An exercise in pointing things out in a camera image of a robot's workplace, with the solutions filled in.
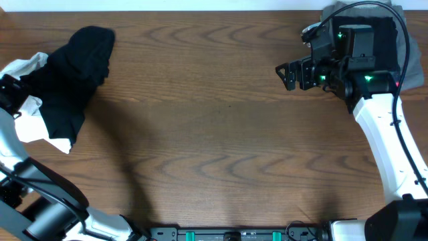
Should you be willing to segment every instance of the green light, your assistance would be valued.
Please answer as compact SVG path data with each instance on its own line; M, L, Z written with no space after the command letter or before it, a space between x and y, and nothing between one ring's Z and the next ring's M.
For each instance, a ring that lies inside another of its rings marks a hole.
M371 79L373 79L373 76L364 76L367 82L370 82Z

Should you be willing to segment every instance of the black cloth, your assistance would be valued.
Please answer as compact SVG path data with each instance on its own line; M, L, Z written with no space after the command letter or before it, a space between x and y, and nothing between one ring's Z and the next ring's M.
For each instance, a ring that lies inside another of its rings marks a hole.
M33 88L31 95L43 101L40 113L49 138L68 138L72 145L76 142L85 121L83 110L108 77L113 45L111 29L84 27L52 53L45 66L21 76Z
M375 70L399 71L397 61L397 29L392 17L333 17L333 36L341 25L369 25L374 31L373 55L376 57Z

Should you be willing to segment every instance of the green strip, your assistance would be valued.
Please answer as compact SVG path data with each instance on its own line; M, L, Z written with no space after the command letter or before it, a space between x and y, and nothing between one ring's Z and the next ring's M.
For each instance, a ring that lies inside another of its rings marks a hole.
M186 241L195 241L195 232L186 232Z
M281 232L272 232L272 241L281 241Z

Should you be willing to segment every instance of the wooden table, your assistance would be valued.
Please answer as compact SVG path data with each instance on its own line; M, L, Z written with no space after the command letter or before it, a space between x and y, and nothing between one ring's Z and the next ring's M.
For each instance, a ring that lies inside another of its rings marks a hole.
M428 12L408 11L428 75ZM274 67L310 52L319 11L5 13L0 64L51 53L81 27L116 32L110 76L70 155L29 153L92 206L139 224L285 226L367 218L384 206L366 137L343 101L287 92ZM403 93L428 160L428 87ZM0 232L0 239L10 235Z

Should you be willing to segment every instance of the white wall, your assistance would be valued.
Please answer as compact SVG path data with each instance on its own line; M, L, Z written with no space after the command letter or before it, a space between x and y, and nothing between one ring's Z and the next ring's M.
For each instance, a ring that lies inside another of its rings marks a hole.
M320 10L336 0L0 0L5 11L255 11ZM427 10L428 0L393 0Z

